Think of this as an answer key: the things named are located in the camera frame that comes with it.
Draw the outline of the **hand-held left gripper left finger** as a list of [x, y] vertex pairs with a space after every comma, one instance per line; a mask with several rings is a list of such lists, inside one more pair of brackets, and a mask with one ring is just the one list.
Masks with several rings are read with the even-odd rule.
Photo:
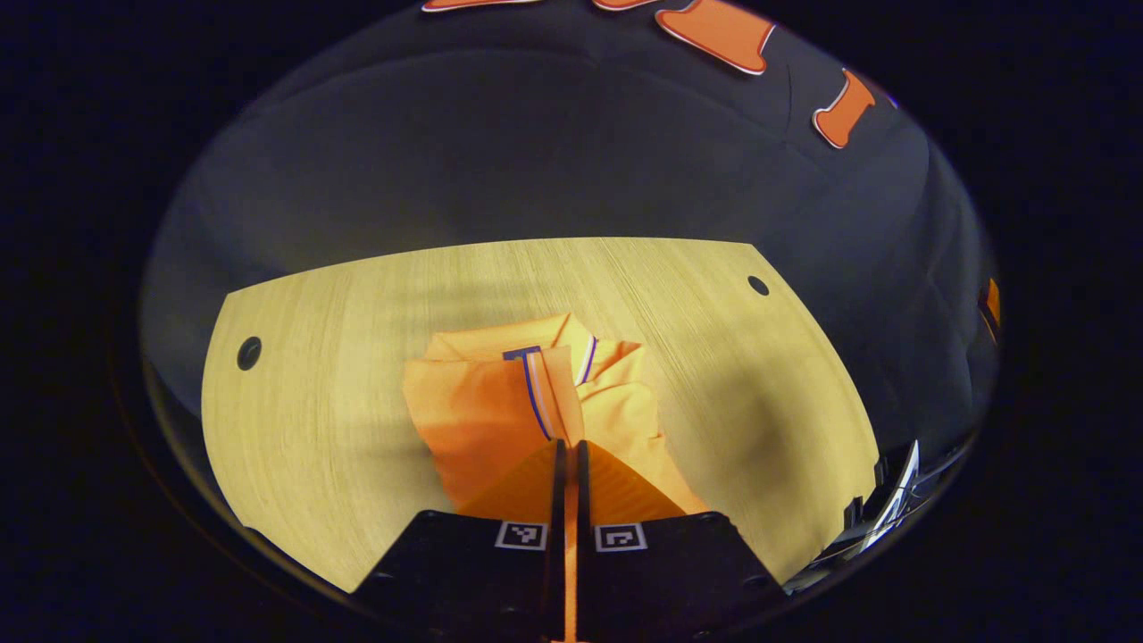
[[567, 447], [547, 443], [502, 481], [514, 509], [421, 511], [354, 593], [416, 642], [563, 638]]

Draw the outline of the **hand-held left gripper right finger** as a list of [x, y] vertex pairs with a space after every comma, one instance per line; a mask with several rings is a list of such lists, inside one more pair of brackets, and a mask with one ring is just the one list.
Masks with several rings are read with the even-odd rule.
[[576, 460], [577, 638], [722, 642], [788, 610], [788, 593], [730, 517], [649, 520], [615, 504], [623, 463], [589, 442]]

